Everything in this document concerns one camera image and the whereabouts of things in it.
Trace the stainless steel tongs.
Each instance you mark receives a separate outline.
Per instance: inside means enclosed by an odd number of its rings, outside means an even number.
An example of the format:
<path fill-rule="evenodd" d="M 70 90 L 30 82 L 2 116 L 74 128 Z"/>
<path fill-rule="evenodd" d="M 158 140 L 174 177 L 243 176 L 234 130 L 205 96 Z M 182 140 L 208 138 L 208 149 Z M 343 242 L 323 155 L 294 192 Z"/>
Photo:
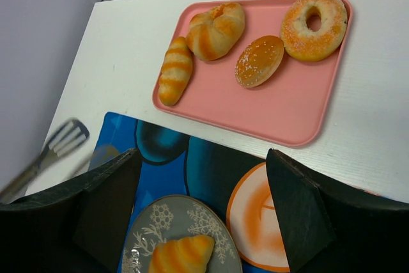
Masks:
<path fill-rule="evenodd" d="M 88 141 L 88 128 L 78 118 L 65 120 L 46 140 L 42 151 L 36 158 L 15 176 L 1 190 L 1 204 L 10 204 L 23 197 L 29 191 L 34 194 L 31 186 L 44 177 L 49 168 L 60 163 L 83 147 Z M 66 174 L 63 182 L 76 176 L 94 170 L 117 157 L 120 151 L 111 144 L 103 144 L 85 155 L 77 165 Z"/>

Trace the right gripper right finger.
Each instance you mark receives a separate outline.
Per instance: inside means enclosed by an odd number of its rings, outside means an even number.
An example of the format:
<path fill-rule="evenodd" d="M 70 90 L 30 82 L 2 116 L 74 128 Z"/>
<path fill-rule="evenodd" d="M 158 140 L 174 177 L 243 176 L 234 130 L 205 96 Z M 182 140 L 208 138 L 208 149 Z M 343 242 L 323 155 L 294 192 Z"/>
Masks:
<path fill-rule="evenodd" d="M 408 272 L 408 204 L 269 150 L 266 173 L 291 272 Z"/>

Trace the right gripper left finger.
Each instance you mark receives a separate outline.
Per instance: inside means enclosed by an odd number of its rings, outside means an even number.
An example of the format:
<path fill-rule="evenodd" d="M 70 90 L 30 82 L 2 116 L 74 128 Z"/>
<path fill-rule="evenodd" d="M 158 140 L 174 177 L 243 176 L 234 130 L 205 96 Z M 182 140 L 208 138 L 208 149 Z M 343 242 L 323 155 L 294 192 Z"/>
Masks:
<path fill-rule="evenodd" d="M 1 272 L 116 272 L 142 161 L 133 148 L 1 205 Z"/>

